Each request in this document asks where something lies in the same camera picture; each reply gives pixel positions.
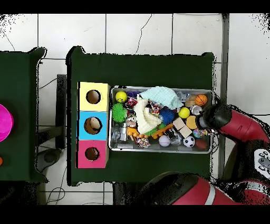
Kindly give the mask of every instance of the shape sorter box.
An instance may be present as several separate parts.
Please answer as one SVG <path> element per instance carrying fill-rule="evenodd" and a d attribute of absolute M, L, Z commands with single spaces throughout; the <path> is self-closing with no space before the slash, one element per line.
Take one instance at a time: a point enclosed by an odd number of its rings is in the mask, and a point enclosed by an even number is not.
<path fill-rule="evenodd" d="M 109 91 L 110 86 L 106 83 L 78 82 L 77 168 L 106 166 L 109 158 Z M 97 154 L 94 160 L 89 159 L 90 150 Z"/>

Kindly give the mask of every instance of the light blue cloth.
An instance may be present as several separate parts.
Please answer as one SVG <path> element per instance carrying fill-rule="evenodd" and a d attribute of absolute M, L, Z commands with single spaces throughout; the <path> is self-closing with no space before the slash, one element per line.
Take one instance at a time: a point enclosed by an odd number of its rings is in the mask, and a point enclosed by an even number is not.
<path fill-rule="evenodd" d="M 183 106 L 176 93 L 167 87 L 156 86 L 140 93 L 143 99 L 149 99 L 153 102 L 159 102 L 171 110 Z"/>

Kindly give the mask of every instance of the circular hole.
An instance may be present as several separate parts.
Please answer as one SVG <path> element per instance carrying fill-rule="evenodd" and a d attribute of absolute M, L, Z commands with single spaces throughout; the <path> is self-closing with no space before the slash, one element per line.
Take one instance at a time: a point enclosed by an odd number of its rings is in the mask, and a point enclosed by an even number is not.
<path fill-rule="evenodd" d="M 87 94 L 86 94 L 86 100 L 90 103 L 90 104 L 97 104 L 101 99 L 101 95 L 97 90 L 90 90 Z"/>
<path fill-rule="evenodd" d="M 85 157 L 88 160 L 94 161 L 99 157 L 99 151 L 95 147 L 90 147 L 85 150 Z"/>
<path fill-rule="evenodd" d="M 97 134 L 101 128 L 101 121 L 97 117 L 89 117 L 84 122 L 84 130 L 90 135 Z"/>

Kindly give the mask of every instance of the green table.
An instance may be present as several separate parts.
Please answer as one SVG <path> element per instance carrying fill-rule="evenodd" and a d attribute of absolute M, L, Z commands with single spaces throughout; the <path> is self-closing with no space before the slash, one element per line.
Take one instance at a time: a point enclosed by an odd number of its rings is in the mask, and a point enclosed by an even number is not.
<path fill-rule="evenodd" d="M 14 117 L 10 135 L 0 142 L 1 181 L 46 182 L 35 168 L 37 152 L 37 65 L 45 49 L 0 52 L 0 104 Z"/>
<path fill-rule="evenodd" d="M 67 182 L 148 182 L 166 171 L 210 177 L 210 154 L 177 154 L 110 151 L 104 169 L 76 169 L 76 113 L 79 81 L 103 82 L 110 86 L 166 86 L 212 90 L 212 53 L 195 55 L 85 54 L 73 47 L 67 63 Z"/>

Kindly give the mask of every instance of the pink box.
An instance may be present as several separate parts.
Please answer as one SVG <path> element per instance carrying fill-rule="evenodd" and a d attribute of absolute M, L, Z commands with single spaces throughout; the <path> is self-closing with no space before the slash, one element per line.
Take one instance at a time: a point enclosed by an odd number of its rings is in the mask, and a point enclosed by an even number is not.
<path fill-rule="evenodd" d="M 85 151 L 90 147 L 94 147 L 99 151 L 99 156 L 94 161 L 87 159 L 85 156 Z M 78 168 L 105 168 L 109 157 L 108 154 L 106 141 L 79 140 Z"/>

